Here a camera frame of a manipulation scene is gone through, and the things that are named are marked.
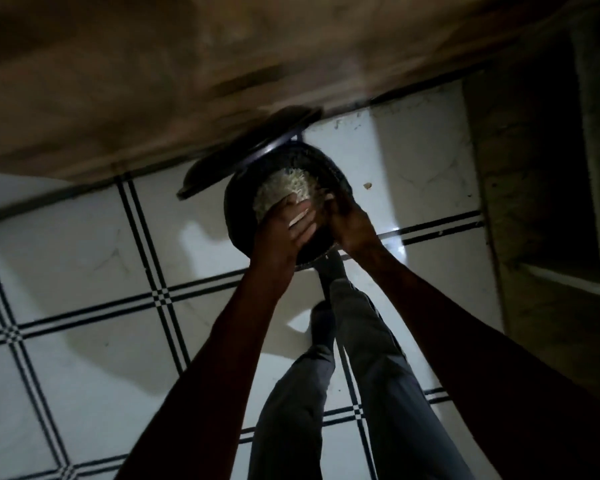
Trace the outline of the person's left hand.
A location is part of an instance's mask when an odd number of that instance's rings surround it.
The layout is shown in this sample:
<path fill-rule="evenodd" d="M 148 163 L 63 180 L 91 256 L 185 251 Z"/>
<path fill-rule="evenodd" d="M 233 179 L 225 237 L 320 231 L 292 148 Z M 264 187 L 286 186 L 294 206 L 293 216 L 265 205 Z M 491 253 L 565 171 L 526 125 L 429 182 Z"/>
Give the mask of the person's left hand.
<path fill-rule="evenodd" d="M 286 289 L 294 274 L 297 257 L 302 248 L 285 248 L 276 243 L 275 204 L 258 226 L 249 269 L 257 276 L 272 281 L 275 287 Z"/>

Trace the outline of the person's right hand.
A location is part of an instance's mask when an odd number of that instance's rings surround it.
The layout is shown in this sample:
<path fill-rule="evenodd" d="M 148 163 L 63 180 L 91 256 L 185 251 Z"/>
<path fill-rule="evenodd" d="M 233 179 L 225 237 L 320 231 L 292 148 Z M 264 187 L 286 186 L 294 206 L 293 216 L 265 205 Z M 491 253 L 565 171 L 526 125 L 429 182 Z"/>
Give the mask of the person's right hand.
<path fill-rule="evenodd" d="M 378 238 L 368 214 L 348 195 L 344 228 L 331 234 L 346 254 L 360 265 L 390 254 Z"/>

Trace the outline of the black round pot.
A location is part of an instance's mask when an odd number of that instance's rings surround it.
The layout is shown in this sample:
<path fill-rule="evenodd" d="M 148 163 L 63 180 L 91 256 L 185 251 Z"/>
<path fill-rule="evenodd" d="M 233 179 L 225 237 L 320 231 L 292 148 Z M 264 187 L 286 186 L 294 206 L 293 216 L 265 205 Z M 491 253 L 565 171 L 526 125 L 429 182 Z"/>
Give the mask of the black round pot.
<path fill-rule="evenodd" d="M 259 225 L 253 211 L 255 193 L 272 173 L 285 168 L 304 169 L 313 177 L 315 183 L 311 201 L 317 211 L 317 230 L 300 250 L 296 264 L 299 267 L 308 267 L 335 244 L 325 224 L 325 195 L 330 191 L 342 191 L 352 196 L 352 187 L 342 170 L 318 148 L 292 139 L 246 169 L 232 174 L 224 192 L 225 223 L 234 247 L 250 257 Z"/>

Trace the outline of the person's right forearm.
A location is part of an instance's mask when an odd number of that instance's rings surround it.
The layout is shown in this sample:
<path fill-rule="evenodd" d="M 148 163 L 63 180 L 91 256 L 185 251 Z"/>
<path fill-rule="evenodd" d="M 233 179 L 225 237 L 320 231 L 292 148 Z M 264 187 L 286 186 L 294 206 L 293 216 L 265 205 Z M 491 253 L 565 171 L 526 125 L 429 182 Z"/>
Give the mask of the person's right forearm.
<path fill-rule="evenodd" d="M 600 480 L 600 401 L 381 244 L 350 256 L 400 314 L 502 480 Z"/>

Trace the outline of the person's left forearm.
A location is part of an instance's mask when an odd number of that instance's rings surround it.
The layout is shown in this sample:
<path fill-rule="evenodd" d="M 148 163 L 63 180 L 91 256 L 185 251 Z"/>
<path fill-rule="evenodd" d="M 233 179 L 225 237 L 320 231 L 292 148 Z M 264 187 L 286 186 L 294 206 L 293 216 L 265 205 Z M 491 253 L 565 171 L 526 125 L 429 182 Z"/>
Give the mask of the person's left forearm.
<path fill-rule="evenodd" d="M 114 480 L 230 480 L 264 339 L 294 268 L 249 266 Z"/>

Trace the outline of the pale grain in pot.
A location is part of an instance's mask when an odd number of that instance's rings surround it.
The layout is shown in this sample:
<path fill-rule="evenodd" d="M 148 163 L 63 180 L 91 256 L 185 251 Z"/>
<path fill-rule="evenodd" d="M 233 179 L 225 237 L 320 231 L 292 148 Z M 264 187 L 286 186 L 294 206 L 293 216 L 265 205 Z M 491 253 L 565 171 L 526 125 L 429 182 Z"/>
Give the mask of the pale grain in pot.
<path fill-rule="evenodd" d="M 285 168 L 272 173 L 255 193 L 253 211 L 257 222 L 262 222 L 268 211 L 290 194 L 296 195 L 296 201 L 311 199 L 314 187 L 313 177 L 304 169 Z"/>

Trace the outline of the person's dark right foot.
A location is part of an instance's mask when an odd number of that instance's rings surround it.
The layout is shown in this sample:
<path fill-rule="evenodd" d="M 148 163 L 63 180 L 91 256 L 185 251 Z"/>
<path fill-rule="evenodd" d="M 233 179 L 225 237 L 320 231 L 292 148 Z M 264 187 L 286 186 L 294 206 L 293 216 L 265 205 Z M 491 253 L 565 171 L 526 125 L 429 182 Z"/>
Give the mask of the person's dark right foot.
<path fill-rule="evenodd" d="M 344 262 L 337 249 L 329 250 L 313 262 L 313 268 L 319 275 L 324 297 L 330 300 L 330 286 L 336 280 L 348 280 Z"/>

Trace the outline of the person's dark foot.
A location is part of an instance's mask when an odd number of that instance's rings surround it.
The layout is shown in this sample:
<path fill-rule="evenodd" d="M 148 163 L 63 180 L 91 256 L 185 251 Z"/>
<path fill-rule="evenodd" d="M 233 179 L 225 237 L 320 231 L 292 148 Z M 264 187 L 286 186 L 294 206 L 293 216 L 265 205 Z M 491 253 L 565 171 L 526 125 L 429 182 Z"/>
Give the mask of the person's dark foot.
<path fill-rule="evenodd" d="M 310 336 L 312 346 L 323 346 L 333 354 L 336 319 L 330 304 L 325 300 L 316 304 L 311 310 Z"/>
<path fill-rule="evenodd" d="M 337 249 L 329 250 L 313 262 L 313 268 L 319 275 L 324 297 L 330 300 L 330 286 L 336 280 L 348 280 L 344 262 Z"/>

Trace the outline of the black round lid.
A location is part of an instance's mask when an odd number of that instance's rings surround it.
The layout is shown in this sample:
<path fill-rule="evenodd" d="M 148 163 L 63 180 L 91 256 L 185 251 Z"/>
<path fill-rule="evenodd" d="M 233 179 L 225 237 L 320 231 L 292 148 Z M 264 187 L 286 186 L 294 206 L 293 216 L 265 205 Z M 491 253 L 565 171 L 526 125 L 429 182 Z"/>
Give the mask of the black round lid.
<path fill-rule="evenodd" d="M 185 174 L 183 185 L 176 193 L 177 199 L 187 200 L 227 176 L 246 169 L 320 120 L 323 113 L 321 107 L 305 105 L 291 105 L 273 112 L 254 128 L 195 161 Z"/>

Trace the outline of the person's dark left foot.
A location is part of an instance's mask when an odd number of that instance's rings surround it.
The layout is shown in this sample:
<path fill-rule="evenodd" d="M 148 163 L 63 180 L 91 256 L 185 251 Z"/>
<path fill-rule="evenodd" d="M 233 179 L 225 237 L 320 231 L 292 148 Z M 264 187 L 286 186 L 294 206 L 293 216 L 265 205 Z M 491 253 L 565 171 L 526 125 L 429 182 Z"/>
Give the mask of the person's dark left foot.
<path fill-rule="evenodd" d="M 333 354 L 336 319 L 330 304 L 325 300 L 316 304 L 311 310 L 310 336 L 312 346 L 323 346 Z"/>

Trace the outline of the grey trousers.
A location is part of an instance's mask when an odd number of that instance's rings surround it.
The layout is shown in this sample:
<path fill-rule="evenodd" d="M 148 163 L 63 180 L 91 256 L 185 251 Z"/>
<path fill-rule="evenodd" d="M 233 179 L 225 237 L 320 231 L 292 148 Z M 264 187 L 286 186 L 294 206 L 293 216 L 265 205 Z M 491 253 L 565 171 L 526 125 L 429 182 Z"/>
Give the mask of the grey trousers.
<path fill-rule="evenodd" d="M 273 387 L 259 416 L 248 480 L 322 480 L 322 420 L 343 345 L 358 383 L 378 480 L 474 480 L 371 300 L 348 279 L 330 283 L 325 338 Z"/>

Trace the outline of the dark wooden cabinet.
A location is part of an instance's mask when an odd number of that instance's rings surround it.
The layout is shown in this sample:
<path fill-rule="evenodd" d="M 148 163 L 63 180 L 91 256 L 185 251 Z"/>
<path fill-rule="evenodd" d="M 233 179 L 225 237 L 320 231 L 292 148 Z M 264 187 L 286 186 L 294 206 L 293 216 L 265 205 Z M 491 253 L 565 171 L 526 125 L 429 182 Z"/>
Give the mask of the dark wooden cabinet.
<path fill-rule="evenodd" d="M 505 331 L 600 399 L 600 0 L 463 81 Z"/>

